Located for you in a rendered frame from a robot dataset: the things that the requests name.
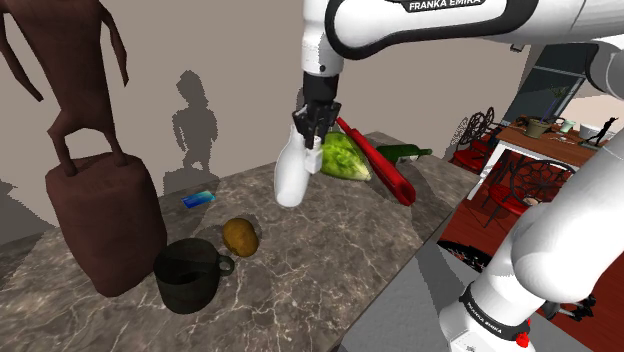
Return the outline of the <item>brown potato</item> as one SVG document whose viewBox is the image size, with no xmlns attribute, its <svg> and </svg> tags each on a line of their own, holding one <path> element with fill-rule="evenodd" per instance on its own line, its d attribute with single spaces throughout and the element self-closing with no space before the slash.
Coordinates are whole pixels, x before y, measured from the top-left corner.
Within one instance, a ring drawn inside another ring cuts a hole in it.
<svg viewBox="0 0 624 352">
<path fill-rule="evenodd" d="M 244 218 L 228 220 L 223 225 L 222 238 L 227 249 L 239 257 L 250 257 L 259 247 L 252 223 Z"/>
</svg>

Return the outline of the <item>dark window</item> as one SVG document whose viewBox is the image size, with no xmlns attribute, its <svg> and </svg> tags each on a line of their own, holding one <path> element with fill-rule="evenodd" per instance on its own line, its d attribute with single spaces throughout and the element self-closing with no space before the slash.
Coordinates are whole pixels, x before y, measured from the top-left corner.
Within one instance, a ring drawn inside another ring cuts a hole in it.
<svg viewBox="0 0 624 352">
<path fill-rule="evenodd" d="M 584 44 L 532 46 L 517 94 L 502 120 L 560 115 L 585 82 L 586 55 Z"/>
</svg>

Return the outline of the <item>wooden dining table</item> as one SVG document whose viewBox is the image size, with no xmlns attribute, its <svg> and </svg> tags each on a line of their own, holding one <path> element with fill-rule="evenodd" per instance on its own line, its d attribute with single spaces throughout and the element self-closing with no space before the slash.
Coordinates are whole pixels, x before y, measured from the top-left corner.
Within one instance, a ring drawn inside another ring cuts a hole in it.
<svg viewBox="0 0 624 352">
<path fill-rule="evenodd" d="M 480 179 L 473 187 L 467 200 L 472 200 L 482 186 L 496 163 L 507 151 L 515 152 L 534 160 L 552 159 L 563 162 L 578 170 L 595 153 L 595 150 L 579 145 L 581 141 L 577 132 L 565 135 L 566 140 L 560 140 L 557 133 L 545 133 L 539 139 L 524 134 L 520 127 L 508 126 L 496 135 L 498 144 L 490 153 L 489 158 L 481 170 Z"/>
</svg>

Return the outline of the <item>green lettuce head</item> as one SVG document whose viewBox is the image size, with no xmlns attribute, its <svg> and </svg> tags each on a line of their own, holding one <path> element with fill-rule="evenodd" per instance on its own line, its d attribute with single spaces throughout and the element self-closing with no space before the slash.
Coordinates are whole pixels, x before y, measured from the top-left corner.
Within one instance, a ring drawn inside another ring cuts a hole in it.
<svg viewBox="0 0 624 352">
<path fill-rule="evenodd" d="M 323 155 L 320 171 L 323 174 L 351 181 L 371 179 L 366 157 L 348 135 L 336 131 L 328 132 L 321 148 Z"/>
</svg>

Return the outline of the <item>red baseball bat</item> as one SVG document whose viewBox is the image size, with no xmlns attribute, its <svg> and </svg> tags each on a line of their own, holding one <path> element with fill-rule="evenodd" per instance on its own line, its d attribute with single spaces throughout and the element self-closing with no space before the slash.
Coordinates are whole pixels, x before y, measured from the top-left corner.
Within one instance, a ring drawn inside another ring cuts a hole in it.
<svg viewBox="0 0 624 352">
<path fill-rule="evenodd" d="M 341 117 L 336 119 L 336 123 L 356 143 L 373 171 L 398 202 L 411 206 L 416 200 L 416 191 L 412 184 L 357 129 L 351 128 Z"/>
</svg>

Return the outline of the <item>dark green mug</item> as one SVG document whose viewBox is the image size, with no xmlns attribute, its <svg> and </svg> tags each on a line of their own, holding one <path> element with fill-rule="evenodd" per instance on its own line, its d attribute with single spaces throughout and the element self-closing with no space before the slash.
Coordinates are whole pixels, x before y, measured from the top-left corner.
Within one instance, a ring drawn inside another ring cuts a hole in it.
<svg viewBox="0 0 624 352">
<path fill-rule="evenodd" d="M 222 277 L 235 262 L 201 238 L 185 238 L 164 248 L 155 258 L 153 272 L 165 306 L 177 314 L 203 309 L 214 298 Z"/>
</svg>

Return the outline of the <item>black metal chair red seat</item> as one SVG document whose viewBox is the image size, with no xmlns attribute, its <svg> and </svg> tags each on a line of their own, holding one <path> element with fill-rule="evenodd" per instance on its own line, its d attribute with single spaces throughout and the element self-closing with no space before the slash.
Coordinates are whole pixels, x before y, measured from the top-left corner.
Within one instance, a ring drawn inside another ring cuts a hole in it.
<svg viewBox="0 0 624 352">
<path fill-rule="evenodd" d="M 485 113 L 477 112 L 468 121 L 461 135 L 450 163 L 479 174 L 489 160 L 498 140 L 496 135 L 502 131 L 494 123 L 495 110 L 489 107 Z"/>
<path fill-rule="evenodd" d="M 487 190 L 482 206 L 492 200 L 496 208 L 483 225 L 484 228 L 501 209 L 521 216 L 532 206 L 551 202 L 565 182 L 576 173 L 571 166 L 555 160 L 534 160 L 516 165 L 511 163 L 509 171 L 508 185 L 496 183 Z"/>
</svg>

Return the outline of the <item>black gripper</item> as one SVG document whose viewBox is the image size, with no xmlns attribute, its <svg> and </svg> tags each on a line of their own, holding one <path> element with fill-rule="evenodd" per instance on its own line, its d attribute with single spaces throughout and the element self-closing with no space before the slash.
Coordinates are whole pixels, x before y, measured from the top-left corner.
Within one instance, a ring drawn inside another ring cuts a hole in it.
<svg viewBox="0 0 624 352">
<path fill-rule="evenodd" d="M 335 102 L 338 82 L 338 75 L 322 77 L 303 73 L 304 105 L 292 113 L 292 118 L 298 133 L 303 136 L 304 146 L 307 149 L 313 148 L 316 125 L 317 135 L 324 140 L 329 129 L 335 124 L 342 107 L 339 102 Z M 308 115 L 314 106 L 319 106 L 317 122 L 314 117 Z"/>
</svg>

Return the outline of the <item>white bottle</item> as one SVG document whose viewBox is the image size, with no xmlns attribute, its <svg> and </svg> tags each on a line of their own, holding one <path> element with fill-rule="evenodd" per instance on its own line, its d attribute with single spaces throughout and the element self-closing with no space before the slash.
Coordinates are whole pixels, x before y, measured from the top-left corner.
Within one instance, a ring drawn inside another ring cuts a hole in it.
<svg viewBox="0 0 624 352">
<path fill-rule="evenodd" d="M 321 138 L 313 137 L 313 147 L 305 146 L 305 138 L 294 124 L 288 143 L 284 146 L 274 170 L 274 192 L 278 204 L 298 206 L 306 193 L 309 179 L 322 167 Z"/>
</svg>

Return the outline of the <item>brown figure statue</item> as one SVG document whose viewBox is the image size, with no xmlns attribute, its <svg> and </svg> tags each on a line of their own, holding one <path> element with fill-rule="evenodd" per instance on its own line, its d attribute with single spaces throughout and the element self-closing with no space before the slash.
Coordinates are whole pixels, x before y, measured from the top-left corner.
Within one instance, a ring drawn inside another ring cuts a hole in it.
<svg viewBox="0 0 624 352">
<path fill-rule="evenodd" d="M 0 54 L 36 99 L 8 42 L 11 15 L 40 63 L 60 112 L 47 133 L 59 164 L 46 191 L 75 260 L 105 297 L 119 296 L 152 271 L 167 232 L 151 176 L 118 141 L 101 49 L 108 28 L 122 80 L 127 52 L 100 0 L 0 0 Z"/>
</svg>

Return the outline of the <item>dark green glass bottle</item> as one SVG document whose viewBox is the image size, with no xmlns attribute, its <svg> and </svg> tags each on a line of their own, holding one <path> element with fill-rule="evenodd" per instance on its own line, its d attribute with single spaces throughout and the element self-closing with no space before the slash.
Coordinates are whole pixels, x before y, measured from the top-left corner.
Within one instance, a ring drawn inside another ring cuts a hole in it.
<svg viewBox="0 0 624 352">
<path fill-rule="evenodd" d="M 419 148 L 414 144 L 381 145 L 376 150 L 392 164 L 417 160 L 420 156 L 433 153 L 429 148 Z"/>
</svg>

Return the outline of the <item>potted plant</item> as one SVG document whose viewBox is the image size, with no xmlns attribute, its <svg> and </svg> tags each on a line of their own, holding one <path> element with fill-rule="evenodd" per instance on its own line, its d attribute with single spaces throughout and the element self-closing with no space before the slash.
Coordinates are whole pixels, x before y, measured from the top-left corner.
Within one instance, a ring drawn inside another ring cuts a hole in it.
<svg viewBox="0 0 624 352">
<path fill-rule="evenodd" d="M 526 118 L 526 129 L 524 131 L 524 135 L 539 139 L 548 129 L 553 125 L 553 117 L 554 108 L 560 102 L 560 100 L 566 95 L 568 91 L 567 86 L 563 87 L 555 87 L 551 86 L 548 91 L 552 94 L 553 100 L 550 103 L 549 107 L 543 113 L 540 118 L 537 117 L 527 117 Z"/>
</svg>

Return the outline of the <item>grey robot stand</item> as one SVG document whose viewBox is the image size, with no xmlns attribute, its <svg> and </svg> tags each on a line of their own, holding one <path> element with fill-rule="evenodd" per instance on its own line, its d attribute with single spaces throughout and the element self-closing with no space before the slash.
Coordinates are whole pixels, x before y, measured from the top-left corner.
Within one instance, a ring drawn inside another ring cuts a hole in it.
<svg viewBox="0 0 624 352">
<path fill-rule="evenodd" d="M 449 352 L 438 313 L 478 272 L 426 243 L 349 329 L 336 352 Z"/>
</svg>

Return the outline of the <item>blue card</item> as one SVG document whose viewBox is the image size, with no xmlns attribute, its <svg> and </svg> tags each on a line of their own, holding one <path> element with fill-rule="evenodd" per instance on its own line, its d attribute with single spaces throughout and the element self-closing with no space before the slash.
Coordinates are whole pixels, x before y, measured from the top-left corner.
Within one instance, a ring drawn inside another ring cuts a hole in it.
<svg viewBox="0 0 624 352">
<path fill-rule="evenodd" d="M 181 199 L 187 208 L 193 208 L 201 204 L 206 204 L 215 199 L 210 191 L 201 191 L 192 195 L 185 196 Z"/>
</svg>

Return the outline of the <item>black figurine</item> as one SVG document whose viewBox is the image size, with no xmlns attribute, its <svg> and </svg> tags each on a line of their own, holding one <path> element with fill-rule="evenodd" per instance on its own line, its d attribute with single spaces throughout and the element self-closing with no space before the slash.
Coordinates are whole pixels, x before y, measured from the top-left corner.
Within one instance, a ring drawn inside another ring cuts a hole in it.
<svg viewBox="0 0 624 352">
<path fill-rule="evenodd" d="M 605 137 L 606 133 L 608 132 L 609 128 L 611 127 L 611 125 L 617 120 L 617 117 L 611 117 L 609 120 L 607 120 L 602 129 L 595 135 L 588 137 L 587 139 L 585 139 L 586 143 L 589 144 L 593 144 L 594 146 L 598 147 L 601 140 Z"/>
</svg>

